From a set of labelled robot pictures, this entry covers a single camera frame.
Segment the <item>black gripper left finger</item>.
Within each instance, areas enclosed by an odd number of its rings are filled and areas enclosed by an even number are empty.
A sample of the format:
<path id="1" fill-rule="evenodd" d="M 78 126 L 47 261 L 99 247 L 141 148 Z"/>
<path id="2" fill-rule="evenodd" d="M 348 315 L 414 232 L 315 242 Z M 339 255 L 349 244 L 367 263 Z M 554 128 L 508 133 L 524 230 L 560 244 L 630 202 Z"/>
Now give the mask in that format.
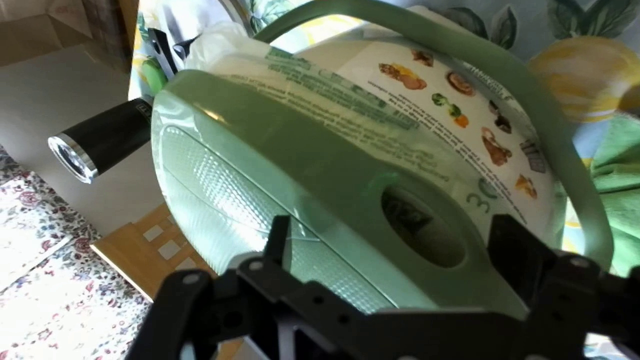
<path id="1" fill-rule="evenodd" d="M 282 297 L 297 287 L 284 267 L 289 218 L 275 217 L 261 255 L 214 278 L 175 271 L 163 278 L 125 360 L 214 360 L 226 341 L 247 338 L 265 359 L 306 360 L 313 344 Z"/>

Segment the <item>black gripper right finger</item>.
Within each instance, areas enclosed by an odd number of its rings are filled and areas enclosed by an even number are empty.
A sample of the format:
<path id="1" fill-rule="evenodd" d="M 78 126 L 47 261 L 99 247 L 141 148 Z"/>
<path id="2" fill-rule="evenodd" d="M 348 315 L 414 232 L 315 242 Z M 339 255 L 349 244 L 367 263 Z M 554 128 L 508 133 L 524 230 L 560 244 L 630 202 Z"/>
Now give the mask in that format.
<path id="1" fill-rule="evenodd" d="M 606 336 L 630 360 L 640 359 L 640 269 L 626 276 L 594 261 L 549 250 L 511 217 L 491 218 L 487 257 L 528 306 L 515 360 L 587 360 L 587 335 Z"/>

